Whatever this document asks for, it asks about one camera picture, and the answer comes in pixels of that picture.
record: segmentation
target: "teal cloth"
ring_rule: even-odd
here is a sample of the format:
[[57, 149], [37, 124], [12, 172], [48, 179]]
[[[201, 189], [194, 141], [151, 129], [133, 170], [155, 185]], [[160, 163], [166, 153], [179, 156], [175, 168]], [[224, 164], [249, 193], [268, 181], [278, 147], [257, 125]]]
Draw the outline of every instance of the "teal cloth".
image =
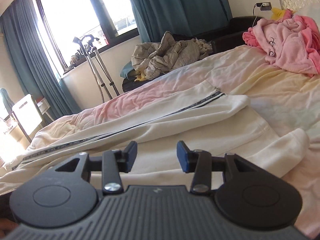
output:
[[123, 78], [126, 78], [128, 80], [133, 80], [133, 79], [136, 79], [135, 76], [130, 76], [129, 75], [129, 72], [134, 70], [134, 68], [132, 67], [132, 63], [131, 61], [128, 62], [124, 67], [123, 69], [121, 70], [120, 72], [120, 77], [123, 77]]
[[4, 44], [25, 95], [45, 97], [58, 119], [80, 112], [64, 81], [55, 74], [42, 46], [28, 0], [14, 0], [0, 17]]
[[142, 42], [160, 42], [165, 31], [194, 36], [228, 25], [228, 0], [131, 0]]

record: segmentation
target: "pink blanket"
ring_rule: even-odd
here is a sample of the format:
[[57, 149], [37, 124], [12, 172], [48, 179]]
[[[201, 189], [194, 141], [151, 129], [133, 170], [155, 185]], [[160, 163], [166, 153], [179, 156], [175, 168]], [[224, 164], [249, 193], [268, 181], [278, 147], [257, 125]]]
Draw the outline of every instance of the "pink blanket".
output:
[[243, 33], [249, 46], [263, 49], [266, 61], [284, 70], [313, 76], [320, 73], [320, 34], [310, 17], [287, 10], [279, 21], [261, 19]]

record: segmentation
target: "crumpled jacket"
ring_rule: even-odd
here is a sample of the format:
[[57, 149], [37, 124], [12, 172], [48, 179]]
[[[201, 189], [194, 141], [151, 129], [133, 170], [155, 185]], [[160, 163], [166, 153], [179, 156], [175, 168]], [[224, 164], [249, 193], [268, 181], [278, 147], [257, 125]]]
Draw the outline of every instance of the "crumpled jacket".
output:
[[146, 79], [152, 80], [161, 72], [169, 72], [196, 62], [199, 56], [200, 47], [196, 39], [176, 42], [167, 31], [160, 43], [138, 44], [131, 62], [136, 71], [143, 72]]

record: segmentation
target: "metal screw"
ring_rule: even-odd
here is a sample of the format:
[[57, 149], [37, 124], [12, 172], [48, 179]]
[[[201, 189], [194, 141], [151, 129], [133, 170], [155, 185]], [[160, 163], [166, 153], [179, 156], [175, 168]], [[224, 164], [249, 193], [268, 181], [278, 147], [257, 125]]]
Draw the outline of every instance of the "metal screw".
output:
[[209, 187], [204, 184], [197, 184], [193, 187], [193, 191], [197, 193], [205, 193], [209, 190]]
[[121, 185], [115, 182], [110, 182], [104, 185], [104, 189], [107, 191], [117, 191], [121, 188]]

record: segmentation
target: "pastel bed sheet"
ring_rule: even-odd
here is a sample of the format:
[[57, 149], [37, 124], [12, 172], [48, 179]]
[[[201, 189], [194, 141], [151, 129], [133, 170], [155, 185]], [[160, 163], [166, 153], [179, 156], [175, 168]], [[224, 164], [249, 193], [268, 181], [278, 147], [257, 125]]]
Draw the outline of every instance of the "pastel bed sheet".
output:
[[296, 128], [307, 132], [310, 147], [306, 157], [283, 179], [300, 191], [303, 209], [296, 226], [313, 238], [320, 232], [320, 77], [310, 78], [273, 67], [265, 62], [265, 56], [260, 49], [244, 45], [207, 57], [100, 106], [60, 118], [40, 130], [27, 150], [68, 142], [78, 131], [207, 80], [224, 93], [248, 95], [251, 107], [279, 136]]

